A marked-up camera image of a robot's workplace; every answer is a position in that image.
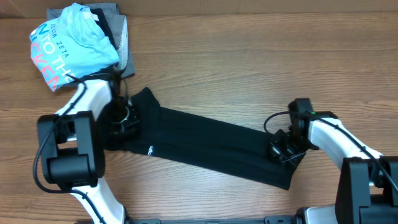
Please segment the folded black garment in stack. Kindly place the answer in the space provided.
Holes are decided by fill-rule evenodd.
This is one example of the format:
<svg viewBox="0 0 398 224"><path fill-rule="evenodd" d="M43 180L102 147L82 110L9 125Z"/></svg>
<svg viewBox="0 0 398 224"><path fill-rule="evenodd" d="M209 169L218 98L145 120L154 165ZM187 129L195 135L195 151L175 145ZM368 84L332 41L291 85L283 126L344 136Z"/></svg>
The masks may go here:
<svg viewBox="0 0 398 224"><path fill-rule="evenodd" d="M108 72L119 63L115 41L101 9L81 7L73 21L77 47L76 76L80 80Z"/></svg>

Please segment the black t-shirt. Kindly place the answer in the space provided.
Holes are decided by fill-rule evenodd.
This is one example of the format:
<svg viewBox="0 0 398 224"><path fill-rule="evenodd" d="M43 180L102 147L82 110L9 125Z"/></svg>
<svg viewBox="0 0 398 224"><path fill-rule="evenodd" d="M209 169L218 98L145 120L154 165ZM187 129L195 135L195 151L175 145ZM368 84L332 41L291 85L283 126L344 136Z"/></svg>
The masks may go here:
<svg viewBox="0 0 398 224"><path fill-rule="evenodd" d="M160 157L285 190L302 160L273 159L269 133L163 108L148 87L131 103L139 112L138 134L110 140L107 150Z"/></svg>

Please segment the folded grey garment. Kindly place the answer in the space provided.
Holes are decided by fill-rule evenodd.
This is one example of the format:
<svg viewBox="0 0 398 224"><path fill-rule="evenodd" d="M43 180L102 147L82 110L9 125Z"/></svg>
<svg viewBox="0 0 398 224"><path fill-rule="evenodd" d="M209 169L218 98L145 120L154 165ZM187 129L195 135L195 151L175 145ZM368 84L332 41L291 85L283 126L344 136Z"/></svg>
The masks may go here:
<svg viewBox="0 0 398 224"><path fill-rule="evenodd" d="M120 62L110 70L115 69L121 72L121 76L123 78L135 75L136 69L134 66L132 53L129 49L127 18L125 15L120 13L118 5L112 2L103 2L85 4L84 6L88 6L90 9L101 9L111 29ZM62 10L63 9L47 9L47 21L59 17L62 13Z"/></svg>

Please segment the light blue printed t-shirt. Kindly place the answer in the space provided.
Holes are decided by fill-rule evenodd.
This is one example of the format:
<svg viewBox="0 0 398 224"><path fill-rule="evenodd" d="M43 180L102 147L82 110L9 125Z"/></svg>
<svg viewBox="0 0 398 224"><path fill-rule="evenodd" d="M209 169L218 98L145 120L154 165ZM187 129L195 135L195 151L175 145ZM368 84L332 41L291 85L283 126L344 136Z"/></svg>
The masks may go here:
<svg viewBox="0 0 398 224"><path fill-rule="evenodd" d="M88 6L74 3L31 32L30 57L52 91L120 62L99 21Z"/></svg>

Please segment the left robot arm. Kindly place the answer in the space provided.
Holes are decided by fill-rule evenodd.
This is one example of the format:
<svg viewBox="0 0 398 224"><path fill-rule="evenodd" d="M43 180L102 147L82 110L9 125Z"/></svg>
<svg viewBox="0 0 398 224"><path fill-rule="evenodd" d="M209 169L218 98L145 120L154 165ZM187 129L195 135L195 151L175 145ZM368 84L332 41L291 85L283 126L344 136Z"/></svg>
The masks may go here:
<svg viewBox="0 0 398 224"><path fill-rule="evenodd" d="M106 179L106 148L139 134L139 112L118 72L74 78L78 89L55 114L37 121L39 148L32 168L38 188L74 196L93 223L131 223Z"/></svg>

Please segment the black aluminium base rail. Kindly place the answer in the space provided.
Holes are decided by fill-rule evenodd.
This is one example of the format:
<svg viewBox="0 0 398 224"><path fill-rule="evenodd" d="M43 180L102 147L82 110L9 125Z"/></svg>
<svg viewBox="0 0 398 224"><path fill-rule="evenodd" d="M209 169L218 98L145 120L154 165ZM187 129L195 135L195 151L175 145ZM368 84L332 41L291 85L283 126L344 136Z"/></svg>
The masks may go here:
<svg viewBox="0 0 398 224"><path fill-rule="evenodd" d="M235 219L207 219L207 220L161 220L135 219L132 224L303 224L301 218L296 215L276 215L264 218L235 218Z"/></svg>

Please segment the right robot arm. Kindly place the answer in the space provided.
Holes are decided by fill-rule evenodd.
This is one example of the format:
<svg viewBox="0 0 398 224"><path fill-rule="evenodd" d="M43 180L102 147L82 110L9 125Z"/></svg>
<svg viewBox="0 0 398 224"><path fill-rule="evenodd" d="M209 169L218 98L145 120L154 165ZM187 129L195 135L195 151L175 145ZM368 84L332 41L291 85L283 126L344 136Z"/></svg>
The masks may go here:
<svg viewBox="0 0 398 224"><path fill-rule="evenodd" d="M313 110L309 98L289 103L289 132L278 130L268 145L273 160L297 167L305 153L321 149L340 170L332 205L304 207L265 223L397 223L397 157L384 156L350 133L331 111Z"/></svg>

